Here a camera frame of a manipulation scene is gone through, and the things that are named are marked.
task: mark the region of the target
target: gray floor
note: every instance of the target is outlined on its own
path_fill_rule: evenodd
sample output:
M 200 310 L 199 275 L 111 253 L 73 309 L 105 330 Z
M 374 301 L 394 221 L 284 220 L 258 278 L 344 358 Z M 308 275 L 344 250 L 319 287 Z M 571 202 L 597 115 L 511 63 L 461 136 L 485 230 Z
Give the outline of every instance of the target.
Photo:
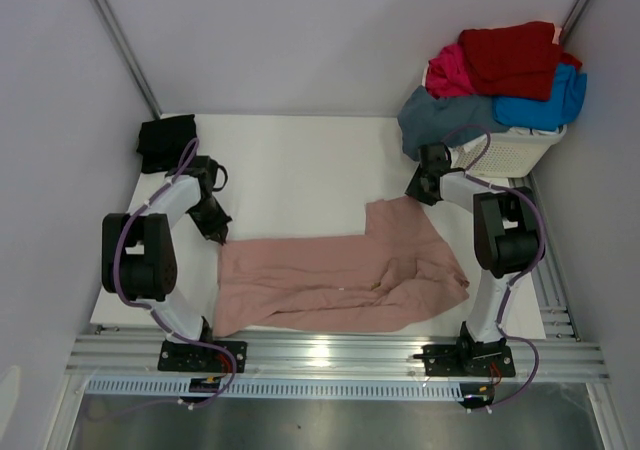
M 143 401 L 93 397 L 84 412 L 97 417 Z M 76 424 L 69 448 L 590 450 L 603 446 L 584 385 L 539 384 L 493 415 L 466 415 L 457 404 L 446 403 L 222 398 L 193 412 L 162 404 L 102 423 L 84 419 Z

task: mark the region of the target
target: pink cloth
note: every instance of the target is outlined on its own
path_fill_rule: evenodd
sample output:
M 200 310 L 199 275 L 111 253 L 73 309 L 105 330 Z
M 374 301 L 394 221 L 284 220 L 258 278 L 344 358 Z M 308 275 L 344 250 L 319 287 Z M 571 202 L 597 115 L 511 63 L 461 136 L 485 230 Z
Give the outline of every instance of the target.
M 249 325 L 389 332 L 469 297 L 469 282 L 418 202 L 366 207 L 365 235 L 232 241 L 219 258 L 214 334 Z
M 448 45 L 436 58 L 429 60 L 425 87 L 435 98 L 463 97 L 478 93 L 469 80 L 460 45 Z

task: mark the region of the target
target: pile of clothes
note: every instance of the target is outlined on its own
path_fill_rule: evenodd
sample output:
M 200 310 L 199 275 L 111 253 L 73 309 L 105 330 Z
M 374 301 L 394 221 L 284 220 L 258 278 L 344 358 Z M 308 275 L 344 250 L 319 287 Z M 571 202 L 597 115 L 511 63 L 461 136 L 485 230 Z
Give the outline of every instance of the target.
M 582 109 L 587 75 L 563 51 L 561 29 L 546 22 L 464 30 L 457 43 L 429 61 L 424 85 L 398 115 L 403 151 L 418 160 L 418 147 L 447 140 L 457 147 L 490 132 L 524 127 L 557 133 Z

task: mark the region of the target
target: black cloth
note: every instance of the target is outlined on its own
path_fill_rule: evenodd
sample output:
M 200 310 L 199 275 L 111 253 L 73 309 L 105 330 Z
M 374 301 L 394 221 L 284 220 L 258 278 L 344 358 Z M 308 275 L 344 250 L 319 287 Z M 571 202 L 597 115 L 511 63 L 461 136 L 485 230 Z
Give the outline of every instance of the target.
M 195 115 L 145 122 L 138 135 L 142 173 L 166 172 L 178 166 L 184 147 L 196 138 Z

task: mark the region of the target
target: gray cloth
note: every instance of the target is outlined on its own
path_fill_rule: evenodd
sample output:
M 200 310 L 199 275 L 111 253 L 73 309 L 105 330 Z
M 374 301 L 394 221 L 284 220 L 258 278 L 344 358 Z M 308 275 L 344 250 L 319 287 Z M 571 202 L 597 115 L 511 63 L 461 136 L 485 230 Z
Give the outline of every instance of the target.
M 436 100 L 423 86 L 416 88 L 398 114 L 402 129 L 402 151 L 416 162 L 418 147 L 442 141 L 452 130 L 463 125 L 477 125 L 492 133 L 502 133 L 509 127 L 493 119 L 492 99 L 480 95 Z M 477 127 L 469 127 L 445 143 L 458 147 L 483 135 Z

